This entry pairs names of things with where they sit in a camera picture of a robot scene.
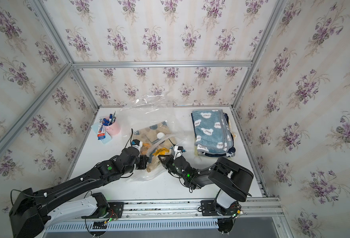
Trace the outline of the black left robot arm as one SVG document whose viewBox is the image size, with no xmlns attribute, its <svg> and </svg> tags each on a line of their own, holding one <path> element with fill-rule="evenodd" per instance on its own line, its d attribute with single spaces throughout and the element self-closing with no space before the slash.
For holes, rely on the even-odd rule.
<svg viewBox="0 0 350 238">
<path fill-rule="evenodd" d="M 102 193 L 75 201 L 79 195 L 119 180 L 123 175 L 147 167 L 148 157 L 133 146 L 120 155 L 97 163 L 89 171 L 46 189 L 21 191 L 9 211 L 12 236 L 34 238 L 51 225 L 76 217 L 85 219 L 113 216 Z"/>
</svg>

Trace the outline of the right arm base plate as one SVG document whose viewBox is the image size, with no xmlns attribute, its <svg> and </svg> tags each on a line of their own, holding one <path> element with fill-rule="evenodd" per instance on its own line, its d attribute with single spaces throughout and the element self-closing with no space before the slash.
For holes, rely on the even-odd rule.
<svg viewBox="0 0 350 238">
<path fill-rule="evenodd" d="M 241 205 L 238 201 L 233 202 L 228 208 L 218 205 L 215 200 L 202 200 L 198 207 L 202 216 L 237 216 L 241 213 Z"/>
</svg>

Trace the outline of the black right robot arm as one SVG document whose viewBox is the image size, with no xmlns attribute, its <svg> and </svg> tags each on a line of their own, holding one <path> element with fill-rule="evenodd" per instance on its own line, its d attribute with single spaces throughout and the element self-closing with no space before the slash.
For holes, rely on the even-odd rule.
<svg viewBox="0 0 350 238">
<path fill-rule="evenodd" d="M 245 202 L 247 197 L 251 196 L 249 190 L 254 174 L 227 158 L 220 157 L 204 169 L 192 167 L 183 156 L 160 155 L 159 160 L 190 192 L 215 184 L 219 188 L 215 204 L 220 208 L 228 209 L 233 203 Z"/>
</svg>

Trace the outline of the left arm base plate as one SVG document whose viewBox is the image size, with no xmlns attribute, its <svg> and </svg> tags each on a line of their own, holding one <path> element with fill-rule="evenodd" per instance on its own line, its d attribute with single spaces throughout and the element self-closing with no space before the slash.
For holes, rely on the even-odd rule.
<svg viewBox="0 0 350 238">
<path fill-rule="evenodd" d="M 89 216 L 82 216 L 82 219 L 118 219 L 122 217 L 124 202 L 109 202 L 108 205 L 102 205 Z"/>
</svg>

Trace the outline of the clear plastic vacuum bag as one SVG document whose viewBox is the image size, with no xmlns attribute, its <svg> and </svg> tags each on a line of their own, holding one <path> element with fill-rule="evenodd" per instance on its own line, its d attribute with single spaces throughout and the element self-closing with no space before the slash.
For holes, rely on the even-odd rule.
<svg viewBox="0 0 350 238">
<path fill-rule="evenodd" d="M 143 169 L 134 171 L 127 182 L 150 181 L 164 173 L 159 156 L 179 156 L 176 149 L 180 146 L 185 156 L 194 157 L 190 117 L 182 115 L 167 95 L 139 97 L 121 108 L 117 120 L 123 137 L 142 142 L 140 154 L 147 159 Z"/>
</svg>

